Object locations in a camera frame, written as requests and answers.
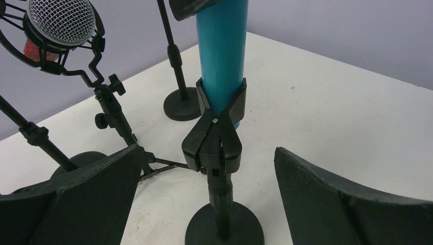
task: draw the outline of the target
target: black metal rod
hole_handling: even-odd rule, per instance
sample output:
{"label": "black metal rod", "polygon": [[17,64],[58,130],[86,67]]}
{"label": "black metal rod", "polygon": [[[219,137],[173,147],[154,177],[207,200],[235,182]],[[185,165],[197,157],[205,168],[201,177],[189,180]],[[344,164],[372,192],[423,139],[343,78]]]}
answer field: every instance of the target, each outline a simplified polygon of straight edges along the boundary
{"label": "black metal rod", "polygon": [[30,123],[0,95],[0,110],[20,128],[27,128]]}
{"label": "black metal rod", "polygon": [[215,209],[216,235],[221,240],[230,238],[230,208]]}
{"label": "black metal rod", "polygon": [[167,9],[165,8],[164,0],[157,0],[159,13],[161,14],[162,24],[164,25],[165,35],[167,36],[167,42],[169,46],[167,53],[169,55],[170,64],[175,72],[177,85],[179,87],[180,97],[183,101],[189,99],[188,92],[185,85],[185,77],[182,71],[182,58],[180,56],[179,48],[175,45],[172,29],[170,27],[169,17],[167,15]]}
{"label": "black metal rod", "polygon": [[78,169],[78,167],[51,142],[51,140],[47,139],[46,142],[42,143],[39,147],[67,172]]}
{"label": "black metal rod", "polygon": [[169,46],[174,46],[175,41],[173,39],[172,29],[170,27],[169,16],[167,15],[167,9],[165,8],[164,0],[157,0],[159,13],[161,14],[162,24],[164,25],[165,35],[167,36],[167,41]]}
{"label": "black metal rod", "polygon": [[168,166],[175,165],[175,166],[178,166],[180,168],[190,169],[188,167],[188,165],[180,163],[180,162],[174,162],[174,161],[164,160],[164,159],[160,159],[160,158],[155,158],[155,162],[161,163],[161,164],[165,164],[165,165],[168,165]]}
{"label": "black metal rod", "polygon": [[18,17],[18,16],[15,16],[15,15],[12,15],[12,14],[7,14],[7,13],[2,13],[2,14],[0,14],[0,16],[8,17],[8,18],[11,18],[11,19],[24,20],[22,17]]}
{"label": "black metal rod", "polygon": [[128,146],[137,144],[137,141],[134,138],[134,135],[131,133],[122,135],[122,138],[125,140]]}
{"label": "black metal rod", "polygon": [[19,7],[17,7],[17,6],[14,6],[14,5],[12,5],[12,4],[9,4],[9,3],[6,3],[6,6],[8,6],[8,7],[10,7],[10,8],[13,8],[13,9],[16,9],[16,10],[18,10],[18,11],[21,11],[21,12],[23,12],[23,13],[26,12],[24,9],[19,8]]}
{"label": "black metal rod", "polygon": [[18,28],[18,29],[24,31],[24,28],[20,27],[19,25],[17,25],[17,24],[14,23],[13,21],[11,21],[11,20],[9,20],[9,19],[6,19],[6,18],[0,18],[0,19],[4,20],[4,21],[6,21],[7,23],[13,25],[14,27],[16,27],[16,28]]}
{"label": "black metal rod", "polygon": [[85,48],[87,50],[92,50],[93,49],[92,47],[87,47],[87,46],[83,46],[83,45],[78,45],[78,47]]}
{"label": "black metal rod", "polygon": [[62,58],[63,58],[63,55],[59,55],[59,57],[57,58],[57,64],[60,65]]}
{"label": "black metal rod", "polygon": [[[20,129],[28,129],[31,127],[29,121],[27,121],[15,108],[11,106],[1,95],[0,95],[0,110],[6,114]],[[44,152],[46,152],[54,161],[62,166],[66,171],[70,172],[78,167],[60,150],[55,146],[49,139],[48,136],[41,140],[38,145]]]}
{"label": "black metal rod", "polygon": [[144,163],[143,164],[143,172],[145,173],[145,175],[150,175],[151,173],[153,173],[153,169],[150,167],[150,165],[148,163]]}
{"label": "black metal rod", "polygon": [[230,238],[230,206],[233,203],[231,175],[224,169],[207,169],[210,205],[215,211],[216,235],[221,240]]}
{"label": "black metal rod", "polygon": [[65,63],[66,63],[66,59],[67,59],[67,56],[68,56],[68,55],[69,55],[69,51],[66,52],[65,57],[63,57],[63,60],[62,60],[62,67],[65,67]]}

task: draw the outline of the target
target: microphone grille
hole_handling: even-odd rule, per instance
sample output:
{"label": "microphone grille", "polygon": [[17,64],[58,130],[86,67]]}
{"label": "microphone grille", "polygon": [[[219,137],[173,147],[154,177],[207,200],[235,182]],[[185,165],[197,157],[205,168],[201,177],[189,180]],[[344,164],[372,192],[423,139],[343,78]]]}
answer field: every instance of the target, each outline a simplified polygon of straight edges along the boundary
{"label": "microphone grille", "polygon": [[27,16],[41,35],[66,46],[89,40],[96,22],[88,0],[28,0]]}

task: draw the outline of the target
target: condenser microphone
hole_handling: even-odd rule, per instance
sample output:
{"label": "condenser microphone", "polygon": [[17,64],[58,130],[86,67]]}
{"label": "condenser microphone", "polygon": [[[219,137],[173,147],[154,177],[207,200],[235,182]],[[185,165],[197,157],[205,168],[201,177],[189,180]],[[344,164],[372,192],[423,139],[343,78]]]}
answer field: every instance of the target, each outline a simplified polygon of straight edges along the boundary
{"label": "condenser microphone", "polygon": [[27,0],[23,27],[28,38],[24,55],[35,62],[46,60],[87,42],[95,31],[95,13],[88,0]]}

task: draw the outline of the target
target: black plastic clamp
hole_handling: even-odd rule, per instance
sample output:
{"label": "black plastic clamp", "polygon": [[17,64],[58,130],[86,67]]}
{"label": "black plastic clamp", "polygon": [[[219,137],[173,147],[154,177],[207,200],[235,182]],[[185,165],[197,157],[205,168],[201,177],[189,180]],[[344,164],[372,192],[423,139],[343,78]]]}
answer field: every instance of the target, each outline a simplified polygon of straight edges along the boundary
{"label": "black plastic clamp", "polygon": [[197,172],[203,168],[221,168],[224,171],[221,174],[235,173],[240,167],[242,144],[234,125],[245,115],[247,81],[243,80],[233,100],[217,116],[210,108],[201,79],[197,82],[197,91],[202,117],[182,142],[186,163]]}
{"label": "black plastic clamp", "polygon": [[29,122],[29,126],[26,128],[19,128],[19,131],[31,146],[41,146],[49,138],[48,129],[39,127],[33,122]]}

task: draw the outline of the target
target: gray wall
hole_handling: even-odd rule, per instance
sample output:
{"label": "gray wall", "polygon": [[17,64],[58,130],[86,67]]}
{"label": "gray wall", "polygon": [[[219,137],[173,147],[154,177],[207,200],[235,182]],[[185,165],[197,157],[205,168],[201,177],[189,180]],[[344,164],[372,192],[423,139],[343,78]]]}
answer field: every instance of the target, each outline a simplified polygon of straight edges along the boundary
{"label": "gray wall", "polygon": [[[106,30],[106,50],[98,68],[108,79],[116,73],[127,79],[167,58],[167,41],[156,0],[91,0]],[[171,19],[173,36],[181,50],[197,44],[195,19],[177,22]],[[0,25],[13,44],[26,38],[8,24]],[[45,74],[15,59],[0,45],[0,94],[28,120],[39,122],[93,95],[80,77]],[[87,68],[91,51],[76,50],[68,58],[67,68]],[[176,88],[176,80],[164,81]],[[0,140],[18,132],[0,112]]]}
{"label": "gray wall", "polygon": [[[103,75],[117,73],[124,80],[166,59],[156,0],[91,1],[107,31],[99,65]],[[196,44],[194,18],[177,22],[169,16],[179,47]],[[250,0],[248,30],[433,89],[433,1]],[[11,39],[25,42],[20,33],[11,33]],[[38,122],[92,95],[80,78],[46,75],[1,47],[0,56],[0,93],[30,120]],[[90,54],[76,53],[68,65],[83,67],[89,59]],[[15,132],[16,126],[0,114],[0,139]]]}
{"label": "gray wall", "polygon": [[249,31],[433,89],[431,0],[250,0]]}

